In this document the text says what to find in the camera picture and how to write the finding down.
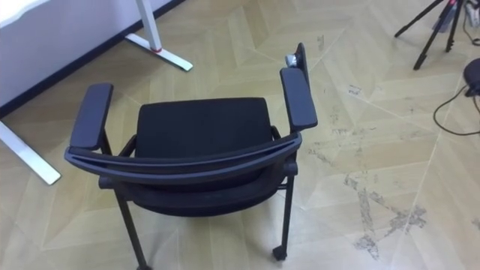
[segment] baseboard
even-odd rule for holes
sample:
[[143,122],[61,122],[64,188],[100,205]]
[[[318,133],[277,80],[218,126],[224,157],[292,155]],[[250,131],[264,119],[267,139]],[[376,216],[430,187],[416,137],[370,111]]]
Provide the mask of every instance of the baseboard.
[[[158,8],[154,12],[155,18],[158,18],[167,13],[168,11],[171,11],[174,7],[180,5],[183,1],[185,0],[172,0],[166,3],[164,6]],[[128,26],[125,30],[119,32],[115,36],[111,37],[109,40],[103,42],[101,45],[87,52],[85,55],[80,56],[77,60],[64,66],[62,69],[48,76],[46,79],[37,83],[27,91],[24,91],[18,97],[15,97],[13,100],[7,102],[4,106],[0,106],[0,119],[12,113],[14,110],[20,108],[21,106],[23,106],[23,104],[26,104],[33,98],[37,97],[39,94],[45,92],[50,87],[54,86],[56,83],[62,81],[63,79],[71,75],[73,72],[78,71],[81,67],[96,59],[98,56],[105,53],[107,50],[110,50],[112,47],[122,42],[125,39],[125,35],[136,32],[142,27],[143,24],[141,20],[135,22],[133,25]]]

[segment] tripod leg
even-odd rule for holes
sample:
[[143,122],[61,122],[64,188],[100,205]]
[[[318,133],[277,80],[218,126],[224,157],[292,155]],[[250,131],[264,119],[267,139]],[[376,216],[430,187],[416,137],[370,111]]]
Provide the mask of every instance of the tripod leg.
[[447,4],[447,5],[445,6],[445,8],[443,9],[442,13],[440,14],[439,21],[438,21],[438,23],[436,24],[435,29],[433,30],[432,35],[431,35],[430,38],[428,39],[427,44],[425,45],[425,47],[424,47],[423,50],[421,51],[420,55],[418,56],[417,62],[416,62],[415,65],[413,66],[413,70],[417,71],[418,69],[420,69],[420,67],[421,67],[422,64],[423,64],[423,61],[425,61],[425,59],[427,58],[428,49],[430,49],[430,46],[431,46],[432,43],[434,42],[435,37],[436,37],[437,34],[438,34],[438,31],[440,31],[440,28],[442,27],[443,23],[444,23],[445,20],[447,19],[447,16],[449,15],[449,12],[450,12],[450,10],[453,8],[454,4],[455,4],[455,3],[452,4],[452,2],[449,1],[448,4]]
[[443,0],[435,0],[431,3],[427,8],[425,8],[419,15],[417,15],[411,22],[407,25],[402,27],[398,32],[395,34],[395,37],[398,38],[402,35],[410,26],[413,26],[417,21],[419,21],[423,16],[427,15],[431,10],[433,10],[437,5],[439,5]]
[[282,245],[274,248],[273,256],[277,261],[287,258],[288,232],[290,230],[290,213],[292,211],[293,176],[286,179],[285,209],[283,213]]
[[455,13],[455,18],[453,19],[453,23],[451,24],[450,35],[448,36],[447,47],[445,49],[447,53],[452,50],[453,43],[455,42],[453,38],[455,36],[455,30],[457,29],[458,19],[460,18],[463,5],[464,0],[457,0],[457,10]]
[[130,236],[130,241],[133,246],[133,251],[135,252],[136,260],[138,261],[138,268],[137,270],[152,270],[147,265],[145,261],[145,257],[143,256],[142,245],[140,245],[140,240],[138,239],[137,231],[135,230],[134,220],[132,219],[132,215],[130,214],[130,209],[128,208],[127,201],[117,192],[115,192],[117,197],[118,206],[120,206],[121,216],[125,222],[125,226],[127,227],[128,236]]

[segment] cable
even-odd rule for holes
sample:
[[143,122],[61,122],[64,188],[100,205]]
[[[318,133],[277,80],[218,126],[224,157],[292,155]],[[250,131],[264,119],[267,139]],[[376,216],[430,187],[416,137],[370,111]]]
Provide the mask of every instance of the cable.
[[[438,121],[437,121],[437,113],[440,109],[442,109],[442,107],[444,107],[446,104],[449,104],[450,102],[452,102],[455,98],[457,98],[465,89],[467,88],[467,85],[465,85],[464,87],[462,87],[462,89],[460,89],[457,94],[455,94],[455,96],[453,96],[452,98],[450,98],[449,100],[447,100],[446,102],[442,103],[440,106],[438,106],[436,109],[435,109],[435,112],[433,112],[433,120],[435,121],[435,124],[437,126],[439,126],[439,128],[443,129],[444,131],[450,133],[450,134],[454,134],[454,135],[457,135],[457,136],[470,136],[470,135],[476,135],[476,134],[480,134],[480,130],[479,131],[476,131],[476,132],[469,132],[469,133],[458,133],[458,132],[454,132],[452,130],[449,130],[447,129],[446,127],[443,127]],[[477,109],[478,113],[480,113],[480,108],[479,108],[479,105],[477,104],[477,100],[475,99],[475,96],[472,97],[473,98],[473,103],[475,104],[475,108]]]
[[480,46],[480,38],[473,38],[470,33],[467,31],[467,17],[468,17],[468,12],[467,12],[467,6],[465,5],[465,17],[463,18],[463,32],[468,36],[470,39],[470,42],[472,42],[473,46]]

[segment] chair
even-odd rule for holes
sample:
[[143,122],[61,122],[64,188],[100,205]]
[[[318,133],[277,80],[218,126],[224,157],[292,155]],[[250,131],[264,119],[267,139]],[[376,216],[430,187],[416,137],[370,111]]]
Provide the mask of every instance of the chair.
[[300,131],[317,125],[303,44],[287,64],[280,71],[290,126],[285,137],[271,126],[263,98],[152,103],[140,108],[136,135],[113,155],[104,129],[113,86],[90,86],[64,157],[115,192],[139,270],[150,268],[127,201],[164,215],[210,217],[286,190],[281,245],[273,250],[276,260],[286,259]]

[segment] black tripod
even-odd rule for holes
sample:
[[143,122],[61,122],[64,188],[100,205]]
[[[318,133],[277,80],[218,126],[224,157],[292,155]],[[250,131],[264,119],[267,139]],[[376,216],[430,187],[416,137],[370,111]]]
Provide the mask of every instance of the black tripod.
[[[432,4],[430,4],[427,8],[425,8],[419,15],[417,15],[415,19],[409,22],[409,24],[405,25],[404,27],[402,27],[402,29],[398,30],[397,34],[395,34],[395,37],[398,38],[400,35],[402,35],[402,33],[404,33],[410,26],[413,26],[414,23],[416,23],[423,16],[425,16],[427,13],[433,10],[441,2],[443,2],[443,0],[435,0]],[[440,30],[443,23],[447,19],[447,16],[449,15],[450,11],[456,4],[457,12],[455,13],[453,24],[451,25],[450,36],[448,37],[447,47],[445,49],[447,53],[450,52],[454,43],[453,37],[455,36],[455,29],[457,28],[458,18],[460,18],[460,12],[461,12],[463,3],[464,3],[464,0],[448,0],[447,5],[445,6],[445,8],[443,9],[442,13],[439,16],[439,20],[435,25],[435,29],[433,30],[433,33],[430,36],[430,39],[425,45],[425,48],[423,48],[423,50],[421,51],[420,56],[418,57],[417,62],[415,63],[415,66],[413,66],[414,70],[417,71],[422,66],[423,61],[427,58],[428,49],[430,49],[430,46],[432,42],[434,42],[434,39],[437,36],[438,31]]]

